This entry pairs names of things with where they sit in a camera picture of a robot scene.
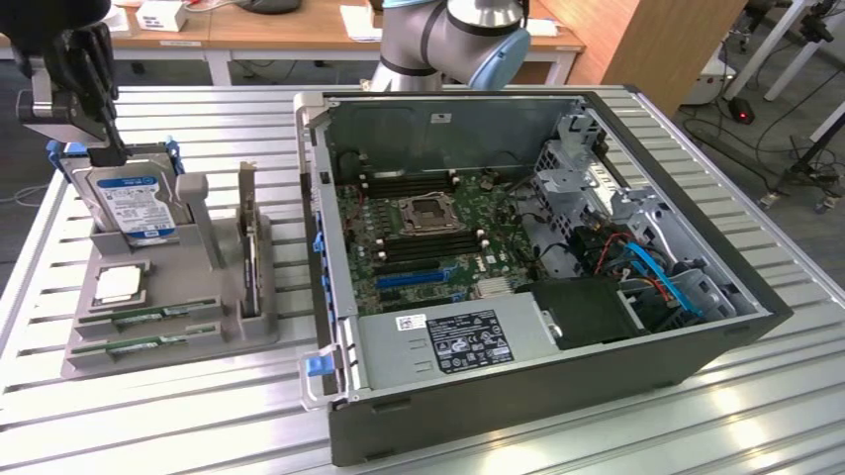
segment blue latch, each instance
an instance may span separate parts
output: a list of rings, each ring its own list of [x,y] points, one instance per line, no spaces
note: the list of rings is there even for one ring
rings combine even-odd
[[[321,231],[316,233],[316,237],[313,238],[313,244],[311,245],[311,249],[313,252],[323,252],[324,246],[321,243]]]
[[[325,376],[333,373],[333,360],[331,355],[312,356],[304,361],[304,374],[308,378],[313,376]]]

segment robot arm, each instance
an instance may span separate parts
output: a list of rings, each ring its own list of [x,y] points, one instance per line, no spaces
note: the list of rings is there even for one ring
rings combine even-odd
[[[438,89],[440,71],[472,89],[511,81],[531,36],[530,0],[384,0],[382,60],[375,91]]]
[[[108,0],[2,0],[0,33],[32,80],[17,116],[45,136],[83,143],[95,166],[119,166],[127,149],[115,127],[117,88],[108,28],[99,20]]]

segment hard drive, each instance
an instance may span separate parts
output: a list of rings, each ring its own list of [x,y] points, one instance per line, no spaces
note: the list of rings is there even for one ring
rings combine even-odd
[[[183,173],[175,142],[129,146],[123,166],[93,167],[77,144],[60,159],[69,179],[101,233],[121,232],[129,245],[144,246],[179,239],[176,226],[191,222],[176,196]]]

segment hard drive label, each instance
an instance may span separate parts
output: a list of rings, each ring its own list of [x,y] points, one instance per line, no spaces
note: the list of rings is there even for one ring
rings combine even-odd
[[[156,199],[155,176],[97,180],[105,205],[120,227],[132,238],[160,238],[173,233],[176,224],[168,205]]]
[[[443,373],[514,361],[492,310],[428,320],[426,324],[436,364]]]

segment floor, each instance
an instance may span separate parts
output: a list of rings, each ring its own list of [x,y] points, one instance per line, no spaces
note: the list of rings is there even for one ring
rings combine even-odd
[[[762,42],[766,34],[759,28],[751,41],[751,50]],[[741,96],[754,106],[757,120],[751,126],[738,125],[729,119],[722,122],[723,130],[734,133],[750,144],[757,142],[759,134],[773,120],[797,104],[806,94],[835,72],[835,65],[814,58],[798,78],[785,90],[781,98],[769,103],[763,99],[767,87],[774,83],[778,72],[783,70],[799,47],[791,46],[771,56],[759,76],[759,89],[746,88]],[[747,61],[750,54],[739,53],[738,46],[729,42],[727,61],[738,69]],[[120,85],[208,85],[211,83],[207,68],[192,61],[145,61],[144,74],[132,71],[128,62],[117,62],[116,80]],[[311,61],[240,61],[231,64],[235,85],[248,84],[356,84],[360,78],[372,75],[375,63],[332,62],[316,67]],[[36,216],[37,208],[26,208],[13,202],[1,201],[13,195],[16,190],[48,182],[52,169],[44,156],[46,140],[17,124],[14,118],[14,101],[17,91],[26,87],[26,81],[18,74],[10,61],[0,61],[0,139],[5,145],[0,149],[0,160],[6,172],[0,177],[0,288],[5,288],[14,260],[26,232]],[[762,143],[762,149],[787,149],[790,135],[809,135],[845,99],[845,74],[833,78],[818,93],[790,113],[770,130]],[[691,119],[702,119],[718,124],[718,111],[713,105],[697,108],[682,108],[673,117],[682,125]],[[717,131],[713,126],[687,122],[689,127],[701,127]],[[731,142],[735,147],[743,146]],[[730,159],[709,147],[702,148],[725,173],[739,185],[746,194],[758,199],[766,188],[751,173]],[[829,148],[845,160],[845,133],[839,134]],[[781,170],[789,165],[789,153],[763,153],[763,161],[769,168]],[[825,215],[813,212],[813,205],[821,198],[821,192],[813,188],[794,188],[790,196],[783,198],[769,210],[775,223],[794,239],[803,251],[815,260],[833,279],[845,286],[845,252],[839,240],[845,235],[845,205]],[[26,201],[38,202],[33,195]]]

